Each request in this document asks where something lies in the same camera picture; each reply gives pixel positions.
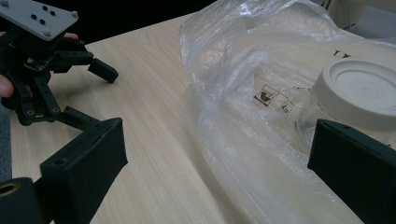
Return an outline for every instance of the screw hole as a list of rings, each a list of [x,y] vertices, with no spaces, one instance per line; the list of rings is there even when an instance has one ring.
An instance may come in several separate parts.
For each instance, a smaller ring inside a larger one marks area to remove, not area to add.
[[[62,159],[57,160],[54,164],[55,165],[63,165],[65,162],[66,162],[66,159],[62,158]]]
[[[0,197],[6,196],[15,192],[21,186],[20,183],[8,183],[0,186]]]

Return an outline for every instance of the bolt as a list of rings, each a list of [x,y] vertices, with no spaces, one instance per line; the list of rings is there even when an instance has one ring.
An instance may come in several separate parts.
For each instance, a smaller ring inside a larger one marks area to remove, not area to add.
[[[45,35],[45,36],[50,36],[50,30],[49,30],[49,29],[45,29],[45,30],[43,31],[43,35]]]
[[[78,13],[76,11],[72,11],[72,17],[77,18],[78,17]]]

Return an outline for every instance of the black metal bracket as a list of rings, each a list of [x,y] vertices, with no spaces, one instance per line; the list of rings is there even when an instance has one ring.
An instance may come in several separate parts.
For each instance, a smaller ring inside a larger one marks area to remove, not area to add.
[[[20,124],[55,120],[80,130],[99,120],[67,107],[63,112],[48,85],[51,75],[66,73],[73,65],[89,65],[88,70],[113,83],[118,72],[93,57],[80,39],[64,37],[64,32],[45,41],[12,27],[0,37],[0,72],[14,85],[15,92],[1,103],[15,110]]]
[[[366,224],[396,223],[396,150],[319,119],[307,167]]]
[[[89,224],[122,167],[122,119],[101,121],[40,164],[42,176],[0,183],[2,224]]]

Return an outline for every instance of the white cylindrical object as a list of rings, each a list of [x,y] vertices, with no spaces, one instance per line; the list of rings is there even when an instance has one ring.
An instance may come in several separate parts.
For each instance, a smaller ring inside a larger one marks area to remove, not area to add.
[[[326,64],[297,120],[309,147],[318,119],[344,123],[388,145],[396,134],[396,69],[358,58]]]

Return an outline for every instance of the mounting plate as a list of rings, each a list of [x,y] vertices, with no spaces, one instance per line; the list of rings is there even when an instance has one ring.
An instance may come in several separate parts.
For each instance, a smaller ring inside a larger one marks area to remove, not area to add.
[[[0,16],[46,41],[51,41],[78,20],[76,11],[32,0],[0,0]]]

